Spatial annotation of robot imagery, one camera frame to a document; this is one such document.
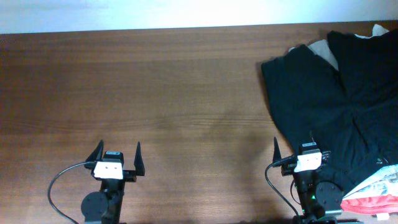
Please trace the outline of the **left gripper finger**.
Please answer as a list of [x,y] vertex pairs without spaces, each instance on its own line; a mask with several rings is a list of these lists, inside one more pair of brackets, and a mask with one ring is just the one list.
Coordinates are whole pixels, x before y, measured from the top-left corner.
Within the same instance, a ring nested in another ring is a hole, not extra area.
[[136,147],[136,154],[135,154],[135,158],[134,158],[134,167],[136,169],[137,176],[145,176],[146,169],[145,169],[144,161],[142,158],[140,142],[137,143],[137,147]]
[[96,162],[102,160],[104,141],[101,140],[95,150],[87,157],[86,162]]

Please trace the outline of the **black shorts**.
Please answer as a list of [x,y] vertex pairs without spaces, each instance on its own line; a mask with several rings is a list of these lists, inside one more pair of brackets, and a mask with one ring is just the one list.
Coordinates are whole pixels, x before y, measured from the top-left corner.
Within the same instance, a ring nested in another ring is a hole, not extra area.
[[397,31],[360,39],[332,31],[333,67],[300,67],[283,57],[261,66],[272,119],[293,150],[330,151],[320,179],[349,192],[397,164]]

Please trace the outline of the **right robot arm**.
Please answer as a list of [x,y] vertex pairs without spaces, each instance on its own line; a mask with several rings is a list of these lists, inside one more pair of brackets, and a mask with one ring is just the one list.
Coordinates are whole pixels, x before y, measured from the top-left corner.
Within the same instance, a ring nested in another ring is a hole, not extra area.
[[304,143],[299,154],[283,158],[277,139],[274,139],[274,154],[270,167],[280,167],[283,176],[292,176],[291,188],[297,191],[300,215],[294,209],[293,223],[337,223],[343,191],[330,181],[320,179],[326,167],[329,152],[322,152],[315,142]]

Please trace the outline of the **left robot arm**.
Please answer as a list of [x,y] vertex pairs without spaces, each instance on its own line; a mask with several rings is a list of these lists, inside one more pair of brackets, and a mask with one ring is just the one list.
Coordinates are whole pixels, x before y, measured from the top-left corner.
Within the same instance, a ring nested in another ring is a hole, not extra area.
[[85,168],[91,171],[95,180],[101,182],[100,189],[88,194],[81,203],[85,223],[117,224],[121,216],[124,188],[127,182],[135,182],[138,176],[145,176],[146,170],[138,143],[134,158],[134,170],[125,170],[124,155],[116,151],[103,151],[100,141],[87,157]]

